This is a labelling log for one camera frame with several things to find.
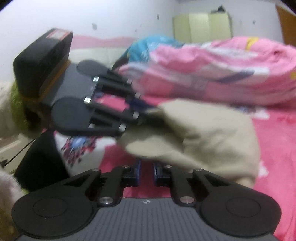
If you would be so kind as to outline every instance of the silver screw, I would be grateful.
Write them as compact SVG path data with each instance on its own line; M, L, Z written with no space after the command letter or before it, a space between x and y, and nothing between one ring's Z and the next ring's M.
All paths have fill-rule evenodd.
M189 204L189 203L193 203L194 202L194 198L193 197L189 197L189 196L184 196L184 197L181 197L180 198L180 201L182 203Z
M120 124L118 129L119 129L120 132L124 132L126 130L126 125Z
M89 98L89 97L85 97L85 99L84 99L84 103L85 104L89 104L91 102L91 98Z
M137 119L139 117L140 113L139 112L134 112L133 113L133 118Z
M99 199L99 202L102 203L102 204L110 204L110 203L113 203L113 198L111 198L111 197L101 197Z
M141 94L140 93L136 93L135 94L135 98L139 99L141 97Z

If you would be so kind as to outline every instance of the pink bedsheet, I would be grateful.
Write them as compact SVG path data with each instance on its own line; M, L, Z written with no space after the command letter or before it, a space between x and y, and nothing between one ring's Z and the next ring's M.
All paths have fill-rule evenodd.
M146 97L145 100L158 104L168 99ZM123 100L113 96L104 96L99 102L118 110L126 107ZM282 217L275 236L283 241L295 240L296 112L257 109L252 115L261 148L260 172L254 189L273 197L281 207ZM134 161L135 158L121 147L109 146L105 149L100 169L109 172L115 166ZM143 162L142 170L145 171L140 175L140 186L125 188L125 197L170 197L168 188L153 185L152 163Z

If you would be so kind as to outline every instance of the white fluffy fabric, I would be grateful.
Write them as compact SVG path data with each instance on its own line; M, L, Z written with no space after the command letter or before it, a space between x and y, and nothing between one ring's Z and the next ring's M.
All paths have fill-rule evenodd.
M8 138L19 133L11 115L11 86L11 82L0 82L0 138Z
M23 196L21 187L16 179L0 169L0 210L11 218L11 209L14 203Z
M23 196L16 179L0 169L0 241L12 241L17 237L11 210L14 203Z

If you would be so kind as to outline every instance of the blue cloth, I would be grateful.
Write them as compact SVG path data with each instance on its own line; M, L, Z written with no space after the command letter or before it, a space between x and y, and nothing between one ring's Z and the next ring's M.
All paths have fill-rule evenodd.
M155 106L147 104L144 100L133 98L131 100L126 100L126 102L131 106L131 108L140 113L145 112L147 109L154 108Z
M159 45L170 45L181 48L184 44L166 36L149 36L134 42L121 56L129 58L129 62L148 62L149 54Z

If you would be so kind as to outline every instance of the beige cloth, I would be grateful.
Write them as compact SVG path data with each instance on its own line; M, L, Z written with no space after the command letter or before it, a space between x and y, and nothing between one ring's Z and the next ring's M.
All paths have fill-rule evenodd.
M260 150L251 119L217 104L176 99L162 103L153 115L167 126L140 125L119 139L127 152L192 171L203 168L252 187Z

